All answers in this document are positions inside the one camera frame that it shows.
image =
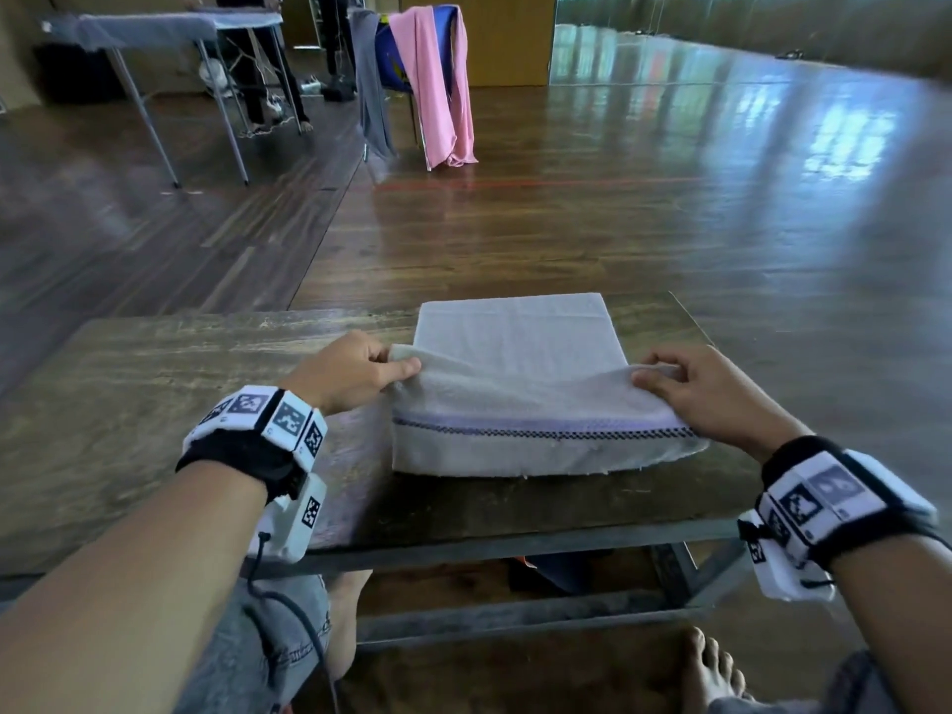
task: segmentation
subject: white towel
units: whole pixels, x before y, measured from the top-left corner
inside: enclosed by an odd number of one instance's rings
[[[606,473],[707,447],[632,386],[596,294],[426,303],[422,372],[391,386],[393,468],[436,476]],[[676,366],[663,366],[674,375]]]

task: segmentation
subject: blue chair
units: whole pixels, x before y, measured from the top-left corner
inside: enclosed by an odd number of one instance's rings
[[[443,68],[443,80],[446,83],[446,94],[451,94],[453,83],[453,23],[456,22],[455,4],[437,4],[433,8],[433,17],[436,19],[436,39],[440,48],[440,65]],[[402,92],[409,96],[411,103],[411,124],[413,140],[416,141],[417,119],[413,112],[413,88],[407,78],[407,69],[400,58],[400,50],[393,39],[387,15],[380,16],[377,25],[377,35],[374,39],[377,50],[377,68],[380,71],[380,82],[387,90]],[[420,141],[422,142],[423,157],[426,156],[426,139],[422,133],[420,123]],[[363,145],[363,161],[366,162],[367,146]],[[430,170],[429,161],[426,161],[426,170]]]

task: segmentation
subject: toe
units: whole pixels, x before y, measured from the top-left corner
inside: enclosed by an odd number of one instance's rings
[[[734,690],[734,694],[737,696],[744,695],[744,691],[747,688],[747,680],[744,679],[743,671],[734,669],[733,673],[730,675],[730,688]]]
[[[717,639],[708,639],[708,643],[705,645],[705,653],[701,657],[701,661],[709,669],[716,669],[718,666],[718,658],[720,656],[720,646],[717,643]]]
[[[686,643],[688,656],[700,661],[705,650],[705,633],[694,626],[687,631]]]
[[[727,681],[730,681],[730,675],[734,672],[734,657],[726,651],[721,650],[720,659],[718,660],[718,669],[720,670],[720,675]]]

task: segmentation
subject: pink towel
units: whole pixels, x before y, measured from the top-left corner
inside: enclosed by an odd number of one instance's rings
[[[452,109],[446,99],[446,82],[440,66],[433,8],[411,7],[406,12],[391,13],[389,24],[420,109],[420,124],[426,140],[426,161],[429,166],[436,167],[443,162],[452,167],[476,163],[473,157],[473,116],[470,110],[470,81],[467,79],[468,43],[463,11],[456,9]]]

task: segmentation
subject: black pants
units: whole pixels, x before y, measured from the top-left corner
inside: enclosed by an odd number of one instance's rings
[[[224,35],[229,42],[244,53],[238,58],[232,69],[232,77],[241,87],[247,117],[253,124],[264,124],[265,114],[261,103],[265,99],[265,82],[261,79],[261,73],[254,61],[254,45],[251,43],[251,35],[248,34],[246,29],[227,30]],[[277,70],[278,78],[281,78],[281,63],[284,63],[285,70],[288,71],[288,87],[291,88],[287,93],[291,95],[294,112],[297,113],[300,121],[307,121],[301,102],[301,89],[298,87],[297,80],[294,79],[291,66],[288,64],[288,58],[285,57],[285,51],[274,44],[274,37],[270,28],[256,29],[254,35],[258,38],[258,45],[264,50],[271,66]]]
[[[354,43],[351,38],[351,24],[348,22],[348,4],[346,0],[317,0],[321,10],[321,23],[324,28],[324,42],[327,50],[327,72],[337,74],[337,51],[341,49],[341,38],[344,40],[344,50],[354,63]]]

